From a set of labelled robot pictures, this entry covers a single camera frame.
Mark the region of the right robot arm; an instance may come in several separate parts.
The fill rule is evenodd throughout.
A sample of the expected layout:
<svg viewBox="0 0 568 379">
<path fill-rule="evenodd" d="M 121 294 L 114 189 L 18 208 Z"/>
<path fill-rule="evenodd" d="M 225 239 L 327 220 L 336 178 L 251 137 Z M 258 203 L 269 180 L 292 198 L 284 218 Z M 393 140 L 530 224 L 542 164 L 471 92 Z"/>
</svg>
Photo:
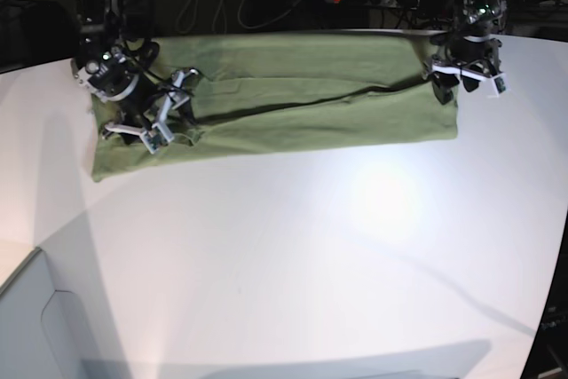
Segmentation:
<svg viewBox="0 0 568 379">
<path fill-rule="evenodd" d="M 154 15 L 155 0 L 145 1 L 149 15 Z M 102 138 L 119 135 L 128 144 L 139 140 L 155 154 L 175 139 L 168 125 L 171 113 L 194 123 L 192 93 L 184 84 L 199 72 L 181 68 L 169 78 L 152 72 L 160 51 L 153 40 L 154 20 L 145 20 L 139 31 L 132 29 L 127 5 L 128 0 L 76 0 L 79 47 L 72 73 L 91 96 L 117 111 L 103 124 Z"/>
</svg>

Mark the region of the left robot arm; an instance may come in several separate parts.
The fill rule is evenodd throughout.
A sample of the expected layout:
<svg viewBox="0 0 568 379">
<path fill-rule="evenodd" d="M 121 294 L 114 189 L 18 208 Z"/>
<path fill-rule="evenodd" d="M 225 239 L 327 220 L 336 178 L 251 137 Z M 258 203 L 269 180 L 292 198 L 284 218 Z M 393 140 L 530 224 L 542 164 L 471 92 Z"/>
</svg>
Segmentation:
<svg viewBox="0 0 568 379">
<path fill-rule="evenodd" d="M 454 99 L 459 85 L 473 92 L 481 82 L 489 82 L 497 96 L 507 89 L 502 43 L 493 35 L 506 9 L 505 0 L 454 0 L 452 26 L 430 37 L 436 50 L 424 61 L 424 78 L 441 105 Z"/>
</svg>

